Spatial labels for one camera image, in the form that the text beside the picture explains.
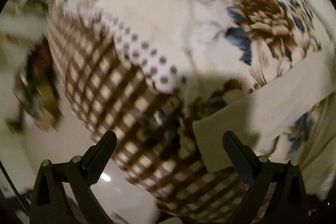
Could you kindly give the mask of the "floral cream bed blanket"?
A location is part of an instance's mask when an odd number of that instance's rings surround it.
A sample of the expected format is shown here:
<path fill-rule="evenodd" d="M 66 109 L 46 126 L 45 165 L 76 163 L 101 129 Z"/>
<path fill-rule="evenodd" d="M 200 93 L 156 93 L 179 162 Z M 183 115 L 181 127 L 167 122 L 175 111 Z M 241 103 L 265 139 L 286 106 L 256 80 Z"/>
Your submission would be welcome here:
<path fill-rule="evenodd" d="M 289 72 L 335 56 L 330 0 L 54 0 L 51 54 L 74 114 L 112 160 L 167 213 L 225 223 L 248 187 L 233 166 L 209 173 L 193 123 Z M 264 149 L 298 162 L 306 192 L 335 180 L 334 90 Z"/>

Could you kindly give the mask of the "cream white small garment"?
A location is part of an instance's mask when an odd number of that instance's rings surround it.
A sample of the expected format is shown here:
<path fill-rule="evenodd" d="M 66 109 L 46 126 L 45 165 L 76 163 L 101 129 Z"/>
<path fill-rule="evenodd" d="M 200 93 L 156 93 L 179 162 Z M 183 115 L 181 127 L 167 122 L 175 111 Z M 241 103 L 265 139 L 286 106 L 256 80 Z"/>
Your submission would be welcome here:
<path fill-rule="evenodd" d="M 334 55 L 314 53 L 271 83 L 194 122 L 194 134 L 207 171 L 214 173 L 231 166 L 222 146 L 226 131 L 233 131 L 258 152 L 331 94 L 334 65 Z"/>

